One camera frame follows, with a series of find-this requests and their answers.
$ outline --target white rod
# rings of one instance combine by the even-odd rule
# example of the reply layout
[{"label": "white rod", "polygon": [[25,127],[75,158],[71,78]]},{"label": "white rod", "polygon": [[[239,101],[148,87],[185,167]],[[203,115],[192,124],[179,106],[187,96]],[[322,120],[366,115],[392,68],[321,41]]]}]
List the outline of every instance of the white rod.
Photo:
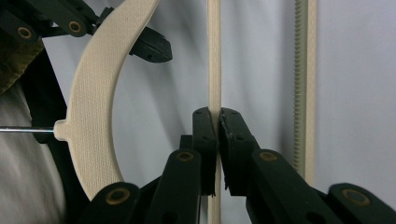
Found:
[{"label": "white rod", "polygon": [[[221,110],[221,35],[220,0],[207,0],[207,46],[208,46],[208,84],[209,111],[212,114],[215,130],[219,132],[219,113]],[[220,183],[221,163],[218,155],[216,165],[216,196],[209,196],[207,223],[220,224]]]},{"label": "white rod", "polygon": [[0,133],[53,133],[50,127],[0,126]]}]

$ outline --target metal rod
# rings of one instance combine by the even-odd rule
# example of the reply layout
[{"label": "metal rod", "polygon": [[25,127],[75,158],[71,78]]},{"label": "metal rod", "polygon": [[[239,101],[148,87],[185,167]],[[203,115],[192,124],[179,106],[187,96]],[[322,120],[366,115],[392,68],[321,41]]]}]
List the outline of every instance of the metal rod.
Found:
[{"label": "metal rod", "polygon": [[53,128],[0,126],[0,133],[53,133]]}]

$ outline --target curved plastic arm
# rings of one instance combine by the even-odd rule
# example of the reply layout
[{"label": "curved plastic arm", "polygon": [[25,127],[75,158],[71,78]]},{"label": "curved plastic arm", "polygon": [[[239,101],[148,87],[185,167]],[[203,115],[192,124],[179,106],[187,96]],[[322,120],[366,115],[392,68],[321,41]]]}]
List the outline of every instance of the curved plastic arm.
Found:
[{"label": "curved plastic arm", "polygon": [[67,117],[56,122],[67,141],[78,180],[92,199],[103,187],[122,181],[114,153],[111,111],[121,66],[148,23],[158,0],[125,0],[85,48],[74,77]]}]

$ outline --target black mechanical arm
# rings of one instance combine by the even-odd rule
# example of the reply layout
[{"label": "black mechanical arm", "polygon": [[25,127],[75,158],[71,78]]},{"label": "black mechanical arm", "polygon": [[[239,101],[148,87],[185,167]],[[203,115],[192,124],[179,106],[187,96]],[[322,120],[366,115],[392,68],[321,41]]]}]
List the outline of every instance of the black mechanical arm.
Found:
[{"label": "black mechanical arm", "polygon": [[[0,28],[27,43],[57,35],[81,37],[93,35],[112,10],[106,7],[98,17],[82,0],[0,0]],[[170,43],[148,27],[136,40],[133,54],[151,63],[173,58]]]},{"label": "black mechanical arm", "polygon": [[199,223],[201,196],[214,194],[219,151],[226,188],[247,197],[252,223],[396,223],[396,213],[371,192],[337,184],[324,194],[308,186],[279,153],[260,149],[241,114],[222,108],[219,141],[208,109],[192,116],[163,175],[142,189],[115,183],[102,189],[79,223]]}]

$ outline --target vertical rod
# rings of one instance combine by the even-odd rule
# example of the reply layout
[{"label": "vertical rod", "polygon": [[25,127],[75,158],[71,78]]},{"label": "vertical rod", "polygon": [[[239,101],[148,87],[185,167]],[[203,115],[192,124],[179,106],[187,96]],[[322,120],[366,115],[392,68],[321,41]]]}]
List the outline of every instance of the vertical rod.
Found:
[{"label": "vertical rod", "polygon": [[295,2],[294,168],[314,185],[317,0]]},{"label": "vertical rod", "polygon": [[[207,0],[207,46],[209,111],[212,114],[215,131],[219,136],[219,113],[221,110],[221,35],[220,0]],[[221,163],[218,155],[216,165],[216,196],[208,198],[207,223],[220,224]]]}]

